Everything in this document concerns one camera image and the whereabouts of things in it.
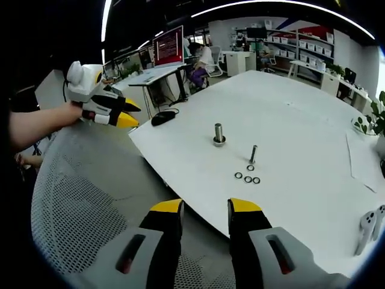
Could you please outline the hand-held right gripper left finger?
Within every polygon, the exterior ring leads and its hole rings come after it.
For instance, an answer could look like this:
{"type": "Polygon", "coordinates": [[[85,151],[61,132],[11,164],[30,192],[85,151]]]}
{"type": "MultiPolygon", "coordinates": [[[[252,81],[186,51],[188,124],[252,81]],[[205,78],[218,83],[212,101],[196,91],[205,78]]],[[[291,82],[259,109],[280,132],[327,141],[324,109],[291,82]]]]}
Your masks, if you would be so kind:
{"type": "Polygon", "coordinates": [[[71,288],[173,288],[181,255],[184,201],[160,202],[138,227],[100,248],[94,263],[67,277],[71,288]]]}

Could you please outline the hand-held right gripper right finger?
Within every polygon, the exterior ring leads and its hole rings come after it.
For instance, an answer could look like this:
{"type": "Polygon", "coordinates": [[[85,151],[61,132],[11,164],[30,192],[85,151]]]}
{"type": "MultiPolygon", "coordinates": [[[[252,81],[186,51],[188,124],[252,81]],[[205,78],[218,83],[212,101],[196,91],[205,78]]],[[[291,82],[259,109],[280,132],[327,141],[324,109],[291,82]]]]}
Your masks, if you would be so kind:
{"type": "Polygon", "coordinates": [[[253,202],[227,201],[229,252],[237,288],[346,288],[350,279],[328,273],[312,251],[282,227],[273,227],[253,202]]]}

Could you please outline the person's left hand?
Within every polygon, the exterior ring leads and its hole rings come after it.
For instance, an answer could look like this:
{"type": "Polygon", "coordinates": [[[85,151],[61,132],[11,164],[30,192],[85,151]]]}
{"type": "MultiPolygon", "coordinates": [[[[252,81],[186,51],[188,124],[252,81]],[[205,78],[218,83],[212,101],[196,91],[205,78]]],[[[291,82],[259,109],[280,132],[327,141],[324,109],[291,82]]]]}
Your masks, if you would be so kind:
{"type": "Polygon", "coordinates": [[[66,102],[58,109],[58,116],[63,126],[69,126],[82,117],[82,105],[78,102],[66,102]]]}

